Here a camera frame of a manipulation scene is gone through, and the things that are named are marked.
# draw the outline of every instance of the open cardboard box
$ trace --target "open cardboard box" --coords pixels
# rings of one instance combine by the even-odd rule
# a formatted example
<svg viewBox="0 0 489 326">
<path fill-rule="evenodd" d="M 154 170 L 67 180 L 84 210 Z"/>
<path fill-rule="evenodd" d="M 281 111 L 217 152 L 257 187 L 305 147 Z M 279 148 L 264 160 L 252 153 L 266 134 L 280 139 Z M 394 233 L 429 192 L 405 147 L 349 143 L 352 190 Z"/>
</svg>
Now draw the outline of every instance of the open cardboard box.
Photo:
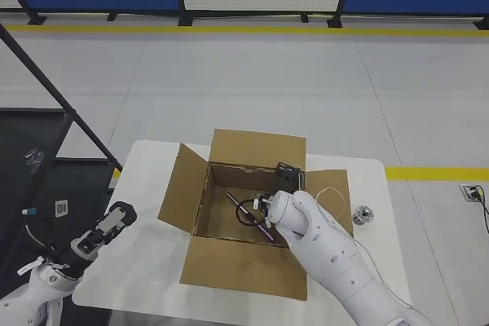
<svg viewBox="0 0 489 326">
<path fill-rule="evenodd" d="M 215 130 L 209 161 L 181 144 L 158 218 L 190 232 L 180 283 L 307 299 L 306 273 L 275 228 L 271 243 L 255 227 L 236 219 L 237 200 L 275 190 L 279 162 L 306 168 L 306 139 L 280 134 Z M 305 172 L 312 196 L 352 235 L 345 170 Z M 257 211 L 249 209 L 260 218 Z"/>
</svg>

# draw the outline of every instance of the blue wall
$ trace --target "blue wall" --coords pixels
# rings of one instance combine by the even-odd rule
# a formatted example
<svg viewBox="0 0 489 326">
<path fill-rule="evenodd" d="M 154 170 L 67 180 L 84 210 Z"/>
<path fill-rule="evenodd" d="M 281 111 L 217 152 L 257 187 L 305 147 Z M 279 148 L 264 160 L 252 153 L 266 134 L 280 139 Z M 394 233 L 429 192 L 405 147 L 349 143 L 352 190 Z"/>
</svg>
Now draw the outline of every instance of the blue wall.
<svg viewBox="0 0 489 326">
<path fill-rule="evenodd" d="M 380 13 L 482 14 L 489 13 L 489 0 L 346 0 L 344 10 Z"/>
<path fill-rule="evenodd" d="M 177 10 L 178 0 L 27 0 L 33 9 Z"/>
<path fill-rule="evenodd" d="M 178 9 L 178 0 L 27 0 L 27 3 L 33 9 Z M 489 13 L 489 0 L 346 0 L 345 11 L 470 15 Z"/>
</svg>

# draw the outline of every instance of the white table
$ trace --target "white table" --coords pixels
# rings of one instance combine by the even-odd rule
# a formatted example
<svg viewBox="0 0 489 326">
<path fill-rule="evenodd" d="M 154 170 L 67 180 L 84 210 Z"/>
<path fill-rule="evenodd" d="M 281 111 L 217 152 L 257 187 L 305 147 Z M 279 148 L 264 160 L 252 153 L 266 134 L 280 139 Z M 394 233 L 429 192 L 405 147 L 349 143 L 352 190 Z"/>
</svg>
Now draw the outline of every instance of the white table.
<svg viewBox="0 0 489 326">
<path fill-rule="evenodd" d="M 188 145 L 208 159 L 209 146 Z M 340 303 L 312 279 L 308 300 L 179 283 L 190 235 L 158 221 L 179 143 L 141 140 L 130 150 L 112 203 L 123 200 L 138 220 L 87 269 L 73 294 L 81 306 L 239 325 L 355 325 Z M 373 222 L 355 226 L 390 287 L 410 302 L 384 166 L 379 161 L 307 155 L 307 170 L 346 169 L 352 211 L 371 207 Z"/>
</svg>

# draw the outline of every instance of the yellow tape stripe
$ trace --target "yellow tape stripe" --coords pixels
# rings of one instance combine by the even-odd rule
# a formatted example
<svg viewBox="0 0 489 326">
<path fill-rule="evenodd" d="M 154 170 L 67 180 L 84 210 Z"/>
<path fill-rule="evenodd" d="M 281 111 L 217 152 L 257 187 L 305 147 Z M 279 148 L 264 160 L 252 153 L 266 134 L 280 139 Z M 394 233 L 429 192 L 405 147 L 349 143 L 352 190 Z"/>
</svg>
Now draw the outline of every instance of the yellow tape stripe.
<svg viewBox="0 0 489 326">
<path fill-rule="evenodd" d="M 388 180 L 489 182 L 489 168 L 389 166 L 385 175 Z M 115 170 L 113 177 L 119 178 L 120 171 Z"/>
<path fill-rule="evenodd" d="M 266 33 L 312 35 L 383 35 L 409 37 L 489 37 L 489 31 L 441 29 L 328 29 L 325 27 L 284 26 L 80 26 L 80 25 L 6 25 L 11 32 L 35 33 Z"/>
</svg>

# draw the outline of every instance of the cardboard box flap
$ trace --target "cardboard box flap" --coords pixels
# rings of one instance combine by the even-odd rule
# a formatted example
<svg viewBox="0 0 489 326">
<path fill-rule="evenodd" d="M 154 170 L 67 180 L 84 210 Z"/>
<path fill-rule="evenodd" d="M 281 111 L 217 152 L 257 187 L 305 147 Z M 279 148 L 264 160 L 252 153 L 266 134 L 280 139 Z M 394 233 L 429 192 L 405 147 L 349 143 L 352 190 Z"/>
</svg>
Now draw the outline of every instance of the cardboard box flap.
<svg viewBox="0 0 489 326">
<path fill-rule="evenodd" d="M 207 161 L 185 144 L 179 145 L 178 156 L 158 219 L 181 230 L 192 232 L 207 169 Z"/>
<path fill-rule="evenodd" d="M 282 134 L 253 131 L 214 131 L 211 162 L 275 168 L 284 162 L 291 166 L 306 167 L 306 139 Z"/>
<path fill-rule="evenodd" d="M 194 236 L 182 284 L 307 299 L 306 272 L 288 249 Z"/>
<path fill-rule="evenodd" d="M 326 209 L 344 229 L 353 236 L 353 219 L 350 208 L 350 188 L 346 170 L 322 170 L 306 172 L 305 190 L 313 197 L 326 187 L 334 187 L 344 197 L 333 189 L 328 189 L 319 196 L 319 204 Z"/>
</svg>

